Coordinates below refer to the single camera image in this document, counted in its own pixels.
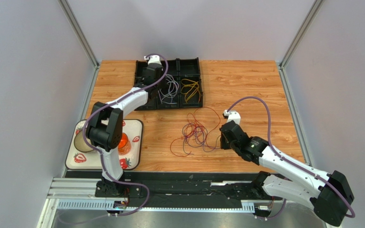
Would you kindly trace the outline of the beige bowl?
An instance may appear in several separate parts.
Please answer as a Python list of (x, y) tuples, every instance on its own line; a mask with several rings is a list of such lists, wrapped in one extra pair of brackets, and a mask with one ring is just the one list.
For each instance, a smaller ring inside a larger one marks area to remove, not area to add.
[(76, 135), (74, 138), (73, 145), (74, 145), (75, 149), (78, 150), (79, 152), (91, 152), (93, 150), (84, 141), (81, 128), (76, 130)]

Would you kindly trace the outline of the strawberry print tray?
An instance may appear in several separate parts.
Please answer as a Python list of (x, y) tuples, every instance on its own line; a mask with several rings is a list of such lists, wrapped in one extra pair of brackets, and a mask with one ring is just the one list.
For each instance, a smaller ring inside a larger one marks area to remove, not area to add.
[[(66, 167), (71, 170), (99, 170), (102, 168), (100, 156), (97, 151), (79, 152), (75, 149), (73, 142), (77, 129), (83, 129), (85, 120), (81, 120), (75, 126), (72, 141), (66, 158)], [(131, 143), (131, 150), (126, 155), (119, 155), (122, 169), (133, 170), (140, 162), (143, 122), (137, 119), (126, 119), (123, 122), (123, 133), (127, 134)]]

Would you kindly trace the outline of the orange cup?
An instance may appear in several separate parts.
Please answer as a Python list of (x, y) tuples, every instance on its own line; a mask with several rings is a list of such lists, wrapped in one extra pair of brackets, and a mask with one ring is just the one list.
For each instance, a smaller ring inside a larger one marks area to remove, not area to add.
[(132, 148), (132, 146), (131, 146), (131, 143), (129, 141), (127, 134), (122, 133), (122, 138), (118, 145), (118, 154), (126, 155), (130, 152), (131, 148)]

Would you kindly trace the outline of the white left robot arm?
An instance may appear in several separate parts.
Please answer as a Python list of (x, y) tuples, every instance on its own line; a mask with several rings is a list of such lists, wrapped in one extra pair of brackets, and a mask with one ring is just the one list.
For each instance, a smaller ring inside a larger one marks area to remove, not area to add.
[(124, 171), (119, 162), (118, 146), (122, 139), (124, 117), (152, 98), (168, 68), (168, 62), (165, 62), (165, 69), (161, 62), (149, 63), (147, 71), (151, 74), (144, 78), (143, 84), (137, 84), (112, 102), (97, 102), (94, 105), (93, 113), (84, 125), (83, 137), (85, 140), (89, 138), (90, 147), (100, 154), (104, 184), (110, 184), (115, 189), (132, 185), (120, 180)]

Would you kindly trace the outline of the black compartment organizer box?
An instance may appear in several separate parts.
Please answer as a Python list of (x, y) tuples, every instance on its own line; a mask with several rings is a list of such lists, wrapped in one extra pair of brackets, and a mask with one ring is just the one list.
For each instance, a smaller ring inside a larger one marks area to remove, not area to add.
[(163, 88), (156, 96), (137, 111), (201, 108), (203, 90), (198, 58), (168, 60), (168, 71), (163, 79)]

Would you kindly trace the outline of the aluminium frame rail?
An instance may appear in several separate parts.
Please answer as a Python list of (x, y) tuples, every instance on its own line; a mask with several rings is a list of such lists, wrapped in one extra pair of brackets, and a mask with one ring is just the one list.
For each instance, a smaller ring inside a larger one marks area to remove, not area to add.
[(73, 31), (75, 32), (82, 48), (84, 49), (87, 57), (89, 58), (90, 62), (92, 63), (94, 68), (98, 68), (100, 66), (99, 61), (97, 60), (97, 57), (95, 56), (68, 0), (58, 0), (58, 2), (65, 16), (67, 17)]

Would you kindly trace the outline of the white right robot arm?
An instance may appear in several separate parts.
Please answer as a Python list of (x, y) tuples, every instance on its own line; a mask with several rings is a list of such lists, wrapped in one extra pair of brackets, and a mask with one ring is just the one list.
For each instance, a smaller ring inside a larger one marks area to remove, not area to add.
[(267, 195), (301, 204), (331, 226), (339, 227), (345, 217), (355, 217), (350, 208), (355, 198), (343, 173), (328, 173), (307, 166), (281, 152), (269, 141), (248, 136), (234, 121), (222, 125), (220, 132), (221, 140), (243, 160), (285, 177), (260, 172), (253, 183)]

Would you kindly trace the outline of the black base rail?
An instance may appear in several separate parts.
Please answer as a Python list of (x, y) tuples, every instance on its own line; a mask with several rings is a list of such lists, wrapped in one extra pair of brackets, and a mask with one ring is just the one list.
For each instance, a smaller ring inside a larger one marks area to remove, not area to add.
[(130, 207), (234, 209), (243, 200), (272, 201), (260, 184), (256, 173), (125, 172), (119, 182), (101, 178), (95, 196)]

